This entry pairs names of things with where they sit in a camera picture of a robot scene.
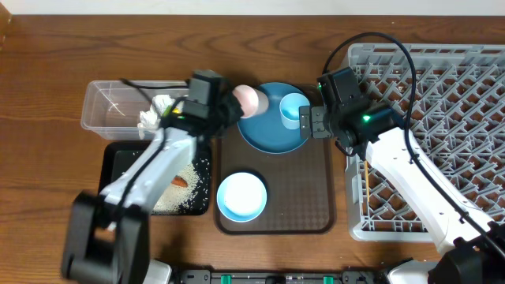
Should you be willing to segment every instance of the clear plastic container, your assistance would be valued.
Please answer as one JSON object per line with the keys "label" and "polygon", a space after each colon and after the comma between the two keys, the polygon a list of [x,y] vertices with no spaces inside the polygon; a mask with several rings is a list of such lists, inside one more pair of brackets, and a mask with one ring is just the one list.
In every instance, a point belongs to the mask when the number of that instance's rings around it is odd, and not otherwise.
{"label": "clear plastic container", "polygon": [[[134,81],[144,86],[184,86],[184,81]],[[145,90],[149,97],[170,95],[177,98],[188,94],[187,88]],[[118,80],[92,81],[86,90],[80,125],[108,140],[141,140],[137,124],[141,111],[148,111],[151,103],[135,89]],[[144,140],[154,133],[144,130]]]}

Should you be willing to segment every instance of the wooden stick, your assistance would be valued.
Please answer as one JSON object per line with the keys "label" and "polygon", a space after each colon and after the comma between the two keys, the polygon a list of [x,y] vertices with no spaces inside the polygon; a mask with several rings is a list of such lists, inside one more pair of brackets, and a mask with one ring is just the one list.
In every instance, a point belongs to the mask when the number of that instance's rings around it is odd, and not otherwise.
{"label": "wooden stick", "polygon": [[368,162],[365,161],[365,184],[366,184],[366,202],[370,203],[370,187],[368,186]]}

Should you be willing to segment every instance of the orange object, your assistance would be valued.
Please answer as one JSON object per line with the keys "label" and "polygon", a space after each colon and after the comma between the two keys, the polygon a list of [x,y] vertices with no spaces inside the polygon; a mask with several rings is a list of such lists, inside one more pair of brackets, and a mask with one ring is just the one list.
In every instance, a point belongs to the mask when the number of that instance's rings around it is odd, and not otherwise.
{"label": "orange object", "polygon": [[174,177],[174,179],[172,180],[172,185],[188,187],[188,183],[184,179],[182,179],[182,177],[179,176]]}

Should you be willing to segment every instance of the cup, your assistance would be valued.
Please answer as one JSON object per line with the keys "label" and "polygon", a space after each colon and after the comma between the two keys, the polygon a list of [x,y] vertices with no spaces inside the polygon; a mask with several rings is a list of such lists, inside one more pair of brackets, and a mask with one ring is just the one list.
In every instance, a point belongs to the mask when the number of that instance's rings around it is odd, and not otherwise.
{"label": "cup", "polygon": [[262,91],[258,91],[247,85],[239,85],[232,93],[237,98],[244,112],[242,118],[251,118],[264,113],[268,109],[268,98]]}
{"label": "cup", "polygon": [[287,129],[300,128],[300,107],[310,106],[310,102],[302,94],[285,95],[279,104],[281,121]]}

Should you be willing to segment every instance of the plate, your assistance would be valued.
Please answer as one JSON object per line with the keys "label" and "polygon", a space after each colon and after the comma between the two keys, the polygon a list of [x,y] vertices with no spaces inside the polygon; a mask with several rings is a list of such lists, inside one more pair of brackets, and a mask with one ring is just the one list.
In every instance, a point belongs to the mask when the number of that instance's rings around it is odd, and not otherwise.
{"label": "plate", "polygon": [[218,208],[234,222],[248,222],[258,217],[267,204],[267,189],[255,175],[236,173],[225,178],[217,193]]}
{"label": "plate", "polygon": [[291,130],[284,127],[279,111],[279,104],[285,95],[303,92],[284,83],[266,83],[257,89],[267,95],[268,109],[264,114],[238,122],[238,130],[244,140],[268,154],[284,154],[303,145],[307,139],[301,138],[300,129]]}

